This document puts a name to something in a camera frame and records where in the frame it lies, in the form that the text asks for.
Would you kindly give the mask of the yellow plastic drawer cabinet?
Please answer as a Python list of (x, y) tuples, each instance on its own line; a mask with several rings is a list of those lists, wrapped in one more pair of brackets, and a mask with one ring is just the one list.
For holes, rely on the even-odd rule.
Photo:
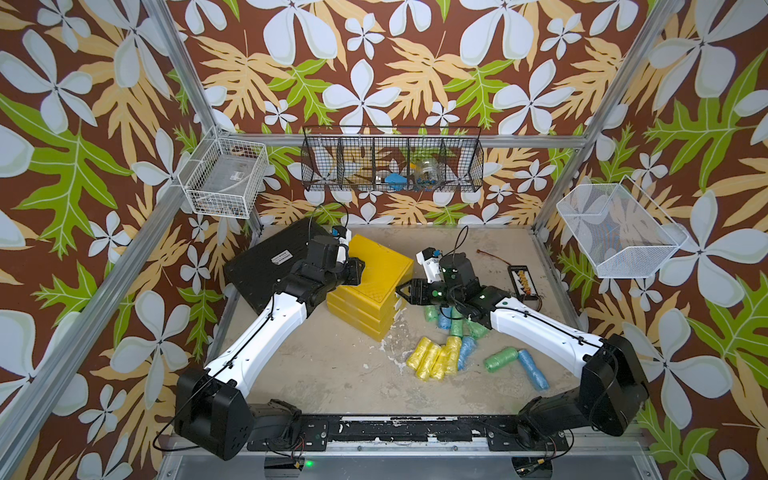
[(330, 292), (327, 307), (337, 318), (381, 341), (404, 309), (396, 289), (412, 279), (414, 261), (362, 235), (352, 238), (350, 254), (365, 263), (361, 283)]

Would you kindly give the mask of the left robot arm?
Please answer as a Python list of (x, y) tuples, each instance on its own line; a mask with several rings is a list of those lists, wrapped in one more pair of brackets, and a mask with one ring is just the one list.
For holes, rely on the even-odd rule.
[(309, 240), (304, 260), (277, 281), (267, 306), (251, 326), (204, 368), (184, 372), (177, 384), (174, 431), (222, 460), (248, 443), (292, 449), (301, 412), (278, 400), (251, 405), (255, 381), (282, 343), (339, 286), (357, 286), (365, 264), (349, 253), (345, 227)]

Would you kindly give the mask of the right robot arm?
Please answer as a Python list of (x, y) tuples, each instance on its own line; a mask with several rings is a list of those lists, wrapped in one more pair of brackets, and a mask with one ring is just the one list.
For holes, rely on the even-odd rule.
[(572, 373), (578, 387), (536, 397), (515, 416), (513, 435), (527, 449), (561, 431), (592, 427), (621, 436), (649, 397), (633, 345), (571, 328), (525, 305), (510, 292), (482, 284), (463, 253), (427, 248), (417, 255), (425, 275), (396, 289), (411, 305), (454, 307), (465, 318), (522, 341)]

